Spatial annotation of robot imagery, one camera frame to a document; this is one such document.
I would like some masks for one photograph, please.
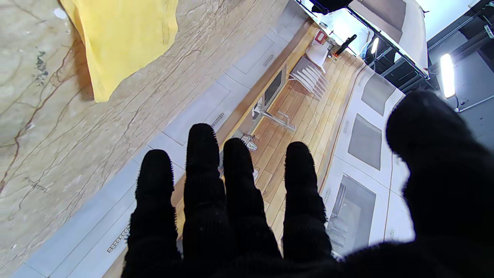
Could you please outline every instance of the wooden floor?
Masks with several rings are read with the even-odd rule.
[[[285,151],[293,141],[302,141],[309,146],[314,157],[318,177],[324,177],[334,144],[335,133],[341,122],[342,108],[346,106],[349,88],[354,85],[352,76],[362,61],[345,53],[340,58],[328,59],[324,68],[329,86],[320,101],[298,82],[289,81],[280,91],[269,112],[281,118],[278,111],[287,114],[295,125],[292,132],[267,118],[261,120],[253,134],[256,136],[257,151],[252,162],[259,174],[256,186],[261,190],[268,225],[273,230],[280,250],[285,218]],[[184,217],[183,201],[176,206],[177,228],[181,234]],[[124,254],[116,260],[104,278],[117,278],[122,271]]]

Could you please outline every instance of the marble countertop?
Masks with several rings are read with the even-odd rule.
[[[98,104],[84,46],[58,1],[2,5],[0,276],[242,57],[287,1],[179,1],[175,44]]]

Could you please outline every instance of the cabinet door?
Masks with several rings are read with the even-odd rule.
[[[252,89],[287,45],[287,42],[269,31],[246,56],[231,66],[226,74]]]
[[[410,176],[410,170],[398,155],[393,154],[393,165],[391,174],[391,191],[403,197],[403,187]]]
[[[352,94],[335,155],[385,187],[391,183],[392,155],[386,142],[386,122],[403,94],[367,68]]]
[[[204,122],[218,105],[230,93],[228,89],[214,82],[203,94],[194,99],[189,106],[165,128],[163,133],[182,146],[186,146],[190,128]]]
[[[333,157],[322,192],[333,250],[345,256],[384,239],[389,190]]]
[[[389,195],[385,239],[404,242],[415,239],[415,231],[413,230],[413,222],[408,206],[405,200],[394,192]]]

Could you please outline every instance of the metal rod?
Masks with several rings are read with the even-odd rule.
[[[360,22],[362,22],[362,24],[364,24],[365,26],[367,26],[369,29],[371,29],[372,31],[374,31],[374,33],[381,39],[383,40],[387,45],[389,45],[390,47],[393,48],[394,51],[396,51],[403,59],[405,59],[405,61],[410,64],[410,66],[412,66],[415,71],[417,72],[417,74],[419,74],[421,77],[423,77],[424,79],[429,79],[430,77],[424,73],[421,69],[419,69],[417,67],[417,65],[415,64],[414,61],[412,61],[412,59],[410,59],[410,57],[404,55],[399,48],[397,48],[394,44],[392,44],[386,37],[384,37],[380,31],[378,31],[376,28],[374,28],[371,24],[369,24],[369,22],[367,22],[364,18],[362,18],[361,16],[359,16],[354,10],[352,10],[352,8],[350,7],[347,7],[346,8],[348,10],[348,12],[353,15],[355,18],[357,18]]]
[[[470,23],[470,21],[472,21],[475,17],[477,17],[483,10],[480,10],[478,11],[476,14],[470,16],[470,18],[468,18],[467,20],[465,20],[465,22],[461,23],[460,25],[458,25],[458,27],[456,27],[453,31],[449,32],[446,36],[444,36],[442,39],[438,40],[437,43],[433,44],[431,47],[429,47],[427,49],[427,51],[430,51],[431,49],[435,48],[436,46],[438,46],[439,44],[441,44],[442,42],[444,42],[447,38],[451,37],[454,33],[456,33],[458,30],[460,30],[463,26],[467,25],[468,23]]]
[[[374,61],[372,61],[370,64],[369,64],[369,67],[372,67],[374,66],[374,62],[381,59],[382,57],[384,57],[385,55],[387,55],[391,50],[393,50],[392,47],[389,47],[388,49],[386,49],[383,53],[381,53],[376,59],[374,59]]]
[[[269,114],[269,112],[267,112],[267,111],[262,110],[261,111],[261,116],[267,117],[267,118],[269,118],[269,119],[271,119],[271,120],[279,123],[280,125],[286,127],[289,130],[296,131],[295,130],[295,126],[292,126],[292,125],[289,125],[289,124],[285,123],[284,121],[278,119],[277,117]]]
[[[403,85],[401,85],[398,89],[403,92],[403,89],[404,88],[408,87],[410,84],[412,84],[413,82],[415,82],[417,80],[420,80],[420,76],[419,75],[415,75],[410,80],[406,81]]]
[[[463,111],[465,111],[465,110],[467,110],[467,109],[473,108],[474,106],[477,106],[477,105],[479,105],[479,104],[481,104],[481,103],[483,103],[483,102],[486,102],[486,101],[488,101],[489,99],[491,99],[491,98],[493,98],[493,97],[494,97],[494,95],[491,95],[491,96],[489,96],[488,98],[486,98],[486,99],[484,99],[484,100],[481,100],[481,101],[479,101],[479,102],[477,102],[477,103],[472,104],[472,105],[471,105],[471,106],[469,106],[469,107],[466,107],[466,108],[464,108],[464,109],[462,109],[462,110],[458,111],[458,113],[461,113],[461,112],[463,112]]]
[[[405,62],[404,59],[398,59],[394,65],[392,65],[389,69],[387,69],[385,72],[381,73],[382,77],[385,77],[386,75],[390,74],[392,71],[394,71],[397,67],[401,66]]]

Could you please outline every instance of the cabinet handle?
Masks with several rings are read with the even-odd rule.
[[[348,121],[345,122],[345,127],[343,128],[343,133],[346,133],[347,128],[348,128]]]
[[[262,65],[263,65],[263,66],[267,66],[267,65],[268,65],[268,63],[269,63],[269,61],[271,61],[271,59],[273,59],[273,57],[274,57],[274,55],[273,55],[273,54],[269,55],[268,59],[267,59],[267,60],[264,62],[264,64],[262,64]]]

